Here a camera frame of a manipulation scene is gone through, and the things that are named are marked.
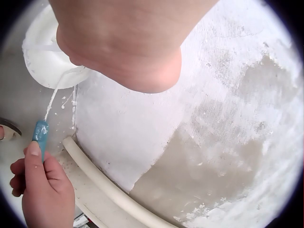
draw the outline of blue handle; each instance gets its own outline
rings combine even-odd
[[[47,122],[42,120],[37,121],[32,141],[36,141],[39,144],[39,147],[41,149],[42,163],[44,161],[44,151],[45,151],[45,146],[47,144],[48,131],[49,131],[49,125],[47,124]]]

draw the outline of white hose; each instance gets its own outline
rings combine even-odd
[[[71,137],[63,145],[80,169],[121,209],[149,228],[177,228],[137,203],[109,180],[83,153]]]

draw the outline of white paint splatter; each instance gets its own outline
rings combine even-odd
[[[61,106],[62,109],[64,109],[64,105],[67,103],[67,101],[71,98],[71,96],[73,95],[73,93],[71,93],[71,95],[69,96],[69,98],[65,101],[65,103]]]

